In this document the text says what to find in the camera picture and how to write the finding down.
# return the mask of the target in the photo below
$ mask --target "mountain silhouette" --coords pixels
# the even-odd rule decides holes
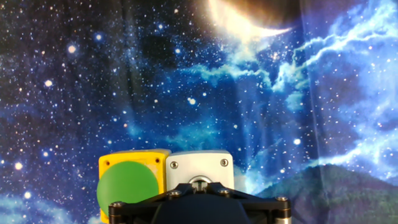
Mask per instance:
[[[294,224],[398,223],[398,187],[366,173],[311,167],[257,196],[286,195]]]

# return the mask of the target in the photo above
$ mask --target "green button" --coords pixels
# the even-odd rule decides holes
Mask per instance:
[[[99,207],[108,216],[113,202],[137,203],[159,194],[154,173],[138,162],[120,162],[111,166],[97,186]]]

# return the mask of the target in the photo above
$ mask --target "yellow box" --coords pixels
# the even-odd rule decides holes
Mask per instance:
[[[121,151],[101,156],[99,159],[99,179],[111,166],[117,163],[126,161],[138,162],[154,173],[159,186],[159,194],[162,194],[166,191],[165,163],[170,153],[171,151],[167,149],[148,149]],[[109,218],[102,209],[101,221],[109,223]]]

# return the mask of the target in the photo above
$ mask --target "silver screw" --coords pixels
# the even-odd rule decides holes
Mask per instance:
[[[278,197],[276,197],[275,198],[276,200],[278,200],[278,201],[280,201],[280,202],[285,202],[285,201],[287,201],[287,197],[285,197],[285,196],[278,196]]]
[[[229,194],[230,190],[229,189],[219,189],[218,193],[220,194]]]
[[[112,207],[116,207],[116,208],[120,208],[120,207],[123,207],[123,205],[125,205],[126,203],[124,203],[124,202],[113,202],[113,203],[111,203],[111,206]]]
[[[167,195],[172,196],[172,197],[179,196],[181,194],[182,194],[182,192],[179,190],[171,190],[171,191],[167,192]]]
[[[172,163],[170,163],[170,167],[171,167],[172,169],[176,169],[176,168],[178,167],[178,163],[175,162],[175,161],[173,161]]]
[[[220,162],[220,164],[221,164],[223,167],[226,167],[226,166],[228,166],[228,160],[227,160],[227,159],[222,159],[221,162]]]

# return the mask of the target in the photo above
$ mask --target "fabric backdrop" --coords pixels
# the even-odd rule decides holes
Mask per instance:
[[[0,223],[99,223],[98,158],[226,149],[294,223],[398,222],[394,0],[0,0]]]

